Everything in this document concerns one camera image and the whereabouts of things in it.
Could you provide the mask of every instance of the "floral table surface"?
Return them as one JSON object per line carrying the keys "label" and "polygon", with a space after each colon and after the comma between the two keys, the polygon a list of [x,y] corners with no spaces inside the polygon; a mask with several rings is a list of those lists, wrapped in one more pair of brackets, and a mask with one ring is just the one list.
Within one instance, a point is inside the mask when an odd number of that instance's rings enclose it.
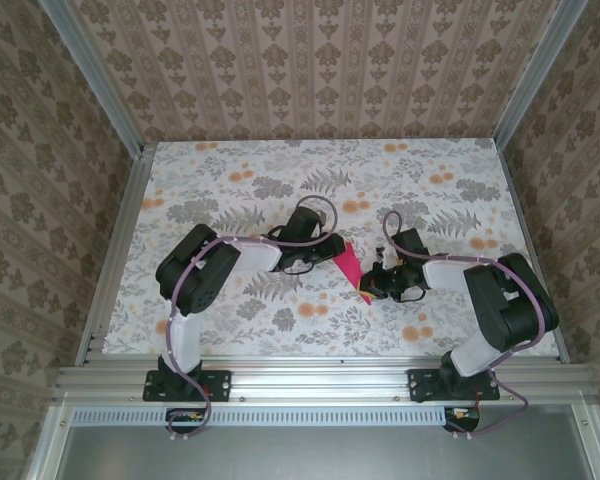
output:
{"label": "floral table surface", "polygon": [[[380,220],[390,209],[432,253],[526,255],[490,139],[161,143],[103,351],[163,350],[167,312],[154,273],[194,225],[264,233],[307,194],[336,204],[337,231],[363,271],[386,245]],[[317,201],[308,206],[329,213]],[[208,355],[441,355],[476,329],[467,295],[430,291],[416,303],[369,306],[325,262],[302,276],[232,274],[205,311],[202,344]],[[553,335],[531,353],[557,354]]]}

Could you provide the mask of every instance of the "patterned wallpaper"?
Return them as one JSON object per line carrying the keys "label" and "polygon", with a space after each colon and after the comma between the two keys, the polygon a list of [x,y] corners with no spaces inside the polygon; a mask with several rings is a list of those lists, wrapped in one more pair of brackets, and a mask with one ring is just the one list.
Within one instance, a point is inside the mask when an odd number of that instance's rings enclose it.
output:
{"label": "patterned wallpaper", "polygon": [[130,158],[35,1],[0,1],[0,479],[73,363]]}
{"label": "patterned wallpaper", "polygon": [[505,156],[570,352],[600,398],[600,0],[589,1]]}
{"label": "patterned wallpaper", "polygon": [[557,0],[70,0],[146,142],[489,137]]}

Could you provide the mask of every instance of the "purple cable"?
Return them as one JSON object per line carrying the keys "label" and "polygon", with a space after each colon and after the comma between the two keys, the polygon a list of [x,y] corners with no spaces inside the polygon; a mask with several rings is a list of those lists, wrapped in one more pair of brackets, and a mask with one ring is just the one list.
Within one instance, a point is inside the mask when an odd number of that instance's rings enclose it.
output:
{"label": "purple cable", "polygon": [[528,343],[525,343],[523,345],[520,345],[519,347],[514,347],[512,348],[509,352],[507,352],[506,354],[502,355],[500,358],[498,358],[497,360],[495,360],[494,362],[491,363],[491,365],[489,365],[488,367],[488,373],[489,376],[491,377],[491,379],[496,382],[496,384],[502,388],[503,390],[509,392],[511,395],[514,395],[515,397],[519,398],[520,400],[522,400],[522,402],[524,403],[524,405],[522,406],[522,408],[520,408],[519,410],[515,411],[514,413],[512,413],[511,415],[509,415],[508,417],[506,417],[505,419],[501,420],[498,423],[495,423],[489,427],[483,428],[482,430],[478,430],[477,432],[467,432],[466,430],[464,430],[462,427],[456,425],[453,422],[447,422],[449,425],[451,425],[452,427],[458,429],[460,431],[460,433],[464,434],[467,437],[470,436],[476,436],[476,435],[482,435],[484,433],[488,433],[491,432],[493,430],[495,430],[498,427],[501,427],[502,425],[510,422],[511,420],[513,420],[515,417],[517,417],[518,415],[520,415],[522,412],[524,412],[527,407],[529,406],[529,400],[527,400],[527,398],[525,398],[523,395],[519,394],[518,392],[514,391],[513,389],[507,387],[506,385],[504,385],[500,380],[498,380],[495,376],[495,374],[493,373],[493,369],[499,365],[500,363],[504,362],[506,359],[508,359],[509,357],[511,357],[511,355],[514,352],[520,352],[522,350],[526,350],[528,348],[533,347],[534,345],[537,345],[538,342],[540,340],[542,340],[542,337],[545,334],[546,331],[546,326],[545,326],[545,321],[544,321],[544,315],[542,314],[542,308],[540,307],[540,304],[538,303],[538,300],[536,299],[535,295],[533,294],[533,292],[531,291],[531,289],[527,286],[526,283],[524,283],[524,281],[518,276],[516,275],[511,269],[505,267],[504,265],[502,265],[501,263],[498,263],[496,260],[493,260],[491,258],[483,258],[483,257],[467,257],[467,256],[460,256],[460,255],[446,255],[446,254],[442,254],[442,255],[421,255],[419,253],[414,253],[414,252],[409,252],[407,250],[404,250],[403,248],[399,247],[391,238],[391,235],[389,235],[389,231],[387,228],[388,225],[388,220],[389,217],[391,215],[395,215],[396,217],[398,217],[398,232],[400,231],[400,229],[402,228],[402,215],[400,215],[400,212],[397,212],[396,210],[391,210],[389,212],[387,212],[387,214],[384,216],[384,218],[382,219],[382,231],[384,232],[384,236],[387,238],[387,241],[389,242],[389,245],[391,245],[393,248],[396,249],[396,251],[403,253],[405,255],[408,255],[410,257],[414,257],[414,258],[420,258],[423,260],[440,260],[440,259],[444,259],[444,260],[456,260],[456,261],[460,261],[460,262],[469,262],[469,263],[483,263],[483,264],[489,264],[489,265],[493,265],[494,267],[496,267],[497,269],[503,271],[505,274],[507,274],[514,282],[516,282],[518,284],[518,286],[522,289],[522,291],[525,293],[525,295],[529,298],[529,301],[531,301],[531,304],[533,305],[533,309],[536,312],[536,315],[538,317],[538,334],[536,335],[536,337],[531,340]]}
{"label": "purple cable", "polygon": [[193,432],[191,432],[190,435],[189,434],[178,434],[175,431],[173,431],[174,418],[178,417],[179,414],[180,415],[182,414],[182,412],[174,412],[174,414],[171,416],[171,418],[169,418],[169,423],[167,425],[169,433],[171,433],[172,439],[176,438],[176,437],[180,437],[180,438],[184,438],[186,440],[187,438],[189,438],[189,436],[197,435],[198,433],[200,433],[202,431],[203,427],[205,425],[207,425],[207,423],[209,423],[209,420],[211,419],[211,400],[209,400],[209,396],[202,389],[202,387],[198,384],[198,382],[196,382],[193,378],[191,378],[189,375],[187,375],[185,372],[182,371],[182,369],[180,368],[180,365],[178,365],[178,362],[177,362],[175,356],[173,355],[173,348],[172,348],[172,343],[171,343],[171,325],[173,324],[173,319],[175,318],[175,316],[178,313],[178,306],[177,306],[178,295],[180,294],[180,289],[182,288],[184,281],[189,276],[189,274],[193,271],[193,269],[196,267],[198,262],[200,260],[202,260],[204,258],[204,256],[207,253],[209,253],[209,251],[213,247],[215,247],[216,245],[218,245],[219,243],[222,243],[222,242],[238,241],[241,243],[266,243],[266,244],[278,246],[278,247],[310,247],[312,245],[317,245],[318,243],[324,242],[336,230],[336,225],[338,224],[338,210],[336,209],[336,206],[333,204],[333,202],[331,200],[329,200],[328,198],[323,197],[321,195],[307,195],[306,197],[302,197],[300,200],[298,200],[298,203],[296,204],[296,208],[298,208],[300,206],[300,204],[304,203],[306,200],[309,200],[311,198],[322,200],[323,202],[327,203],[331,207],[331,210],[333,211],[333,225],[331,226],[331,230],[329,230],[324,236],[316,238],[315,240],[309,240],[307,242],[279,242],[276,240],[270,240],[268,238],[263,238],[263,237],[251,238],[251,237],[236,237],[233,235],[217,237],[214,240],[212,240],[211,242],[209,242],[207,245],[205,245],[202,248],[202,250],[200,250],[200,252],[191,260],[191,263],[189,263],[189,265],[187,265],[187,268],[184,269],[184,271],[182,272],[182,275],[180,275],[180,278],[176,282],[176,286],[173,289],[173,294],[171,295],[171,314],[169,315],[169,321],[167,322],[167,332],[166,332],[167,355],[169,356],[169,360],[171,361],[171,365],[173,365],[173,369],[175,370],[175,372],[178,375],[180,375],[182,378],[184,378],[189,384],[191,384],[191,386],[193,386],[193,388],[195,388],[197,390],[197,392],[203,398],[206,408],[205,408],[205,416],[202,419],[202,422],[200,423],[200,425],[198,425],[198,428],[196,428]]}

